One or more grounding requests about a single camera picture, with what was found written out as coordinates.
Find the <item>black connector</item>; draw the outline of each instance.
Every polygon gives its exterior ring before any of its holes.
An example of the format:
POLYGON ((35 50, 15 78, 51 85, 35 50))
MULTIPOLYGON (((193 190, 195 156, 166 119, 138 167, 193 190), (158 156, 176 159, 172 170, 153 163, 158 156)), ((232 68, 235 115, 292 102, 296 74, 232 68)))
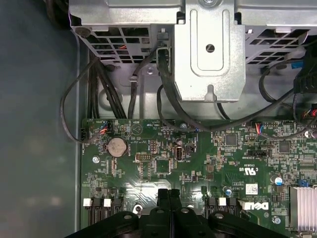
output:
POLYGON ((307 47, 304 64, 294 79, 294 93, 317 93, 317 44, 307 47))
POLYGON ((88 132, 85 128, 80 129, 80 139, 87 140, 88 139, 88 132))
POLYGON ((312 104, 311 109, 312 109, 312 111, 313 111, 313 110, 316 110, 316 109, 317 109, 317 104, 316 104, 316 103, 315 103, 315 104, 312 104))
POLYGON ((205 198, 205 218, 216 211, 228 212, 234 216, 240 217, 242 207, 237 198, 227 197, 226 205, 219 205, 219 198, 205 198))
POLYGON ((111 200, 110 207, 105 207, 104 199, 92 198, 92 205, 86 207, 86 210, 88 211, 88 225, 90 226, 123 211, 123 201, 123 198, 115 198, 111 200))

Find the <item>chip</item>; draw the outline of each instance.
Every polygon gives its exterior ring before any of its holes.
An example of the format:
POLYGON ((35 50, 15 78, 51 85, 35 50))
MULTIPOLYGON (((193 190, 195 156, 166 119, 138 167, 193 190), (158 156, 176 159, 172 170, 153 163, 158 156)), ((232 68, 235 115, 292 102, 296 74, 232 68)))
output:
POLYGON ((206 178, 209 179, 209 180, 213 180, 213 174, 207 174, 206 178))
POLYGON ((214 170, 214 166, 213 165, 206 165, 206 170, 208 173, 211 173, 214 170))
POLYGON ((279 143, 279 152, 280 153, 290 153, 291 145, 289 141, 280 141, 279 143))
POLYGON ((185 148, 187 153, 194 153, 196 149, 195 145, 186 145, 185 148))
POLYGON ((277 196, 276 195, 272 195, 272 202, 277 202, 277 196))
POLYGON ((281 193, 281 192, 284 191, 284 186, 283 186, 283 185, 281 185, 281 186, 275 186, 275 190, 276 190, 277 193, 281 193))
POLYGON ((226 145, 237 145, 237 135, 236 134, 226 135, 226 145))

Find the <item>screw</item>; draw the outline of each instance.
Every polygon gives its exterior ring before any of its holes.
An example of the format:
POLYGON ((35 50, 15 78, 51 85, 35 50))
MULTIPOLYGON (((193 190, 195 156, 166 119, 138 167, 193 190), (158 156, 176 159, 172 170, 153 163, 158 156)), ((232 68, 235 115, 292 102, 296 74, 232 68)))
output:
POLYGON ((75 33, 80 35, 82 38, 87 38, 90 36, 90 30, 85 27, 77 27, 75 33))
POLYGON ((279 217, 273 217, 273 223, 274 223, 274 224, 277 224, 277 225, 278 225, 278 224, 281 224, 281 222, 282 222, 282 221, 281 221, 281 219, 280 219, 279 217))
POLYGON ((188 210, 187 208, 182 208, 180 211, 181 211, 182 213, 189 213, 189 210, 188 210))
POLYGON ((93 157, 93 162, 94 162, 95 164, 99 163, 99 161, 100 161, 100 159, 99 159, 98 156, 94 156, 94 157, 93 157))
POLYGON ((151 75, 153 74, 153 72, 154 72, 154 69, 152 67, 149 67, 147 73, 151 75))
POLYGON ((179 125, 179 128, 187 129, 187 124, 186 123, 182 123, 181 125, 179 125))
POLYGON ((218 218, 218 219, 223 219, 224 218, 224 216, 222 215, 222 214, 220 214, 220 213, 217 213, 217 214, 215 214, 214 215, 216 218, 218 218))

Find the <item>orange wire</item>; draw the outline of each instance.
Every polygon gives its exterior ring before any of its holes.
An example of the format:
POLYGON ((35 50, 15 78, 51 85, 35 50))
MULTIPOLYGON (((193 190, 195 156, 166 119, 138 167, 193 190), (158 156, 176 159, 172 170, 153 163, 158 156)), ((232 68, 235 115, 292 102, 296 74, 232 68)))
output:
POLYGON ((260 134, 260 124, 256 124, 257 133, 260 134))
POLYGON ((100 133, 101 133, 101 134, 104 134, 106 131, 107 131, 107 129, 105 128, 105 129, 102 129, 102 130, 100 131, 100 133))

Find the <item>wire bundle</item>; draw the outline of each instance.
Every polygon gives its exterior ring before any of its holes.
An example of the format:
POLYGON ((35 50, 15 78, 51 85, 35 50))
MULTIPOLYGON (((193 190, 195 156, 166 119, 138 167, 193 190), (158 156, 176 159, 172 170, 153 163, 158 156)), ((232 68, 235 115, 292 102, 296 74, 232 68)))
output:
MULTIPOLYGON (((154 48, 152 50, 152 52, 145 57, 142 62, 136 67, 136 69, 134 70, 132 76, 134 76, 136 79, 138 78, 138 74, 140 72, 140 70, 148 65, 149 63, 151 63, 154 58, 156 56, 156 48, 154 48)), ((129 109, 128 109, 128 118, 132 119, 133 118, 133 112, 134 112, 134 107, 135 107, 135 102, 137 99, 137 89, 138 89, 138 82, 131 82, 131 98, 130 98, 130 103, 129 103, 129 109)))
POLYGON ((119 49, 119 50, 126 50, 126 49, 127 49, 127 46, 126 46, 126 45, 122 45, 122 46, 119 46, 118 49, 119 49))
MULTIPOLYGON (((78 75, 78 77, 70 84, 70 86, 66 89, 66 91, 64 92, 61 100, 60 100, 60 106, 59 106, 59 115, 61 118, 61 122, 62 122, 62 126, 67 134, 67 136, 74 142, 77 143, 82 143, 82 144, 88 144, 91 143, 92 141, 94 141, 95 139, 97 139, 101 134, 104 134, 107 131, 107 123, 101 128, 101 130, 96 133, 95 135, 93 135, 91 138, 87 139, 87 140, 79 140, 77 138, 75 138, 66 123, 66 118, 65 118, 65 100, 70 92, 70 90, 81 80, 84 78, 85 74, 94 66, 97 65, 97 67, 95 68, 97 75, 99 76, 99 79, 105 89, 105 92, 107 94, 107 98, 110 102, 111 108, 114 110, 113 113, 115 114, 116 118, 126 118, 123 107, 121 105, 119 96, 111 82, 111 80, 109 79, 109 77, 105 74, 104 72, 104 65, 99 61, 98 57, 93 58, 89 64, 86 65, 86 67, 84 68, 84 70, 78 75)), ((92 98, 92 85, 90 85, 90 95, 89 98, 92 98)))
POLYGON ((306 118, 308 116, 313 116, 313 117, 317 116, 317 109, 312 110, 310 108, 308 111, 303 113, 303 118, 306 118))
MULTIPOLYGON (((162 84, 163 84, 166 96, 167 96, 168 100, 170 101, 170 103, 172 104, 175 111, 177 112, 178 116, 182 120, 184 120, 186 123, 192 125, 193 127, 197 128, 199 130, 202 130, 202 131, 215 132, 215 131, 227 130, 227 129, 235 127, 235 126, 242 125, 246 122, 249 122, 249 121, 255 119, 256 117, 258 117, 262 114, 266 114, 266 113, 274 110, 275 108, 279 107, 279 105, 281 103, 283 103, 286 99, 288 99, 289 97, 291 97, 293 95, 293 89, 292 89, 292 90, 288 91, 286 94, 284 94, 281 98, 276 100, 274 103, 268 105, 267 107, 255 112, 251 115, 248 115, 244 118, 234 120, 234 121, 231 121, 228 123, 215 125, 213 127, 206 127, 206 126, 202 125, 201 123, 193 120, 180 106, 180 104, 177 100, 177 97, 175 95, 175 91, 173 89, 174 86, 173 86, 170 74, 168 72, 168 66, 167 66, 165 52, 159 51, 158 61, 159 61, 158 69, 159 69, 160 74, 161 74, 161 80, 162 80, 162 84)), ((157 106, 158 106, 158 115, 159 115, 160 119, 163 120, 163 117, 161 115, 160 95, 157 96, 157 106)), ((180 128, 174 128, 174 127, 172 127, 172 128, 175 130, 181 131, 180 128)))
POLYGON ((264 128, 264 125, 261 125, 260 123, 256 123, 256 130, 258 135, 262 133, 263 128, 264 128))

